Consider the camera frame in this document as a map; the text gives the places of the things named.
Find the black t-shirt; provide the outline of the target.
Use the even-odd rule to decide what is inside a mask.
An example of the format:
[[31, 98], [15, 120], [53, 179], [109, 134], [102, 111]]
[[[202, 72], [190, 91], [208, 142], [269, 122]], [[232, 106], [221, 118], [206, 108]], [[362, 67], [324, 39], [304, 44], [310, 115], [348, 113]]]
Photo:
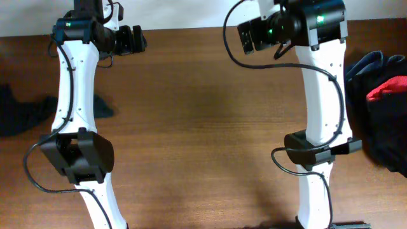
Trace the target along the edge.
[[368, 102], [370, 153], [391, 172], [406, 176], [406, 94]]

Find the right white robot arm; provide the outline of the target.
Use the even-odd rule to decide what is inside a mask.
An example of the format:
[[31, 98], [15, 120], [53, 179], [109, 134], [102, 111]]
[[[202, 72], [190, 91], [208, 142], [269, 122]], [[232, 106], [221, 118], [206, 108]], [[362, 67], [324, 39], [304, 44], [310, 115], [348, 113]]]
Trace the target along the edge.
[[296, 166], [296, 228], [333, 228], [329, 177], [336, 155], [361, 148], [348, 122], [343, 63], [348, 36], [343, 1], [260, 1], [258, 18], [239, 25], [245, 53], [294, 50], [302, 70], [307, 127], [288, 134], [283, 150]]

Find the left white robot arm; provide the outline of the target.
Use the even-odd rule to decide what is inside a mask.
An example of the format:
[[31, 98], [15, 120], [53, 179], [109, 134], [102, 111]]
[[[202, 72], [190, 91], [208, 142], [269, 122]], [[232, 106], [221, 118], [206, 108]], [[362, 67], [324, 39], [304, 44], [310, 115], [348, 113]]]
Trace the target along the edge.
[[74, 186], [94, 228], [128, 228], [112, 185], [114, 149], [97, 132], [95, 73], [100, 60], [144, 52], [140, 26], [120, 25], [124, 9], [115, 1], [75, 1], [59, 18], [51, 38], [60, 64], [57, 110], [50, 135], [39, 146], [56, 171]]

